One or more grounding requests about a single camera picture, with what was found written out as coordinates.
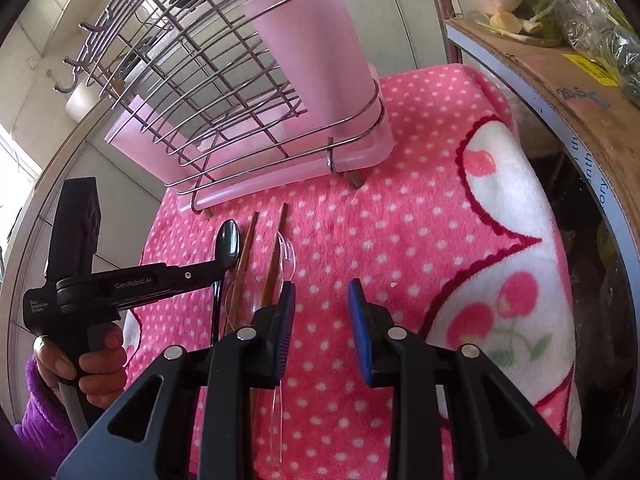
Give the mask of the left hand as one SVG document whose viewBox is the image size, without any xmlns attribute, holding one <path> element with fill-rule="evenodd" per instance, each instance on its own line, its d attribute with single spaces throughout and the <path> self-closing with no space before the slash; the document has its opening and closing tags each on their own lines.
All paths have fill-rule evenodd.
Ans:
<svg viewBox="0 0 640 480">
<path fill-rule="evenodd" d="M 102 347 L 79 358 L 80 369 L 85 373 L 79 379 L 80 391 L 91 405 L 102 410 L 106 410 L 126 386 L 124 366 L 127 355 L 122 348 L 123 341 L 120 327 L 111 324 L 104 335 Z M 62 400 L 58 381 L 75 378 L 73 362 L 47 337 L 35 339 L 34 356 L 41 379 L 58 400 Z"/>
</svg>

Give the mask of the purple sleeve forearm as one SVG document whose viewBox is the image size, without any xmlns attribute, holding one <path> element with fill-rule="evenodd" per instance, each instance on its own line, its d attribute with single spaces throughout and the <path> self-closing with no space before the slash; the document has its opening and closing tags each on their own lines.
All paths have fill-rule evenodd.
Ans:
<svg viewBox="0 0 640 480">
<path fill-rule="evenodd" d="M 29 399 L 14 432 L 27 455 L 53 478 L 77 438 L 62 402 L 40 376 L 34 356 L 26 363 L 25 379 Z"/>
</svg>

